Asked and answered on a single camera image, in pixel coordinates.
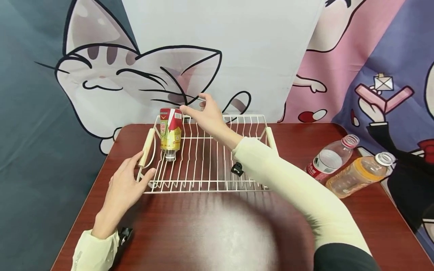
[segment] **plastic bottle cap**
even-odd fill
[[[375,161],[377,161],[377,163],[379,163],[380,165],[388,167],[395,163],[396,158],[395,156],[393,156],[393,154],[384,151],[376,154]]]
[[[346,135],[343,139],[341,139],[342,145],[347,148],[354,149],[357,144],[360,142],[360,139],[353,134]]]

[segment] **left hand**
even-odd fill
[[[131,158],[125,159],[108,183],[104,205],[97,214],[92,235],[99,239],[106,239],[117,227],[117,224],[142,196],[149,181],[155,175],[155,168],[149,169],[142,180],[136,183],[134,168],[142,157],[143,151]]]

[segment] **white cartoon glove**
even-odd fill
[[[323,83],[312,80],[312,84],[310,85],[310,91],[312,91],[313,93],[316,93],[317,91],[326,92],[327,88]]]
[[[358,105],[360,109],[365,113],[373,122],[385,122],[385,116],[383,111],[375,105],[369,104],[362,98],[359,98]]]

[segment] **black clip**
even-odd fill
[[[232,166],[232,168],[230,169],[230,171],[236,175],[238,175],[239,177],[241,177],[241,175],[244,173],[243,171],[243,165],[241,165],[239,162],[236,162],[235,165]]]

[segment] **water bottle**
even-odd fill
[[[363,187],[384,179],[388,167],[394,162],[395,157],[388,152],[379,153],[375,157],[360,157],[330,178],[325,186],[338,198],[346,198]]]
[[[349,134],[341,140],[330,143],[315,156],[304,171],[317,181],[326,179],[348,162],[359,141],[357,136]]]

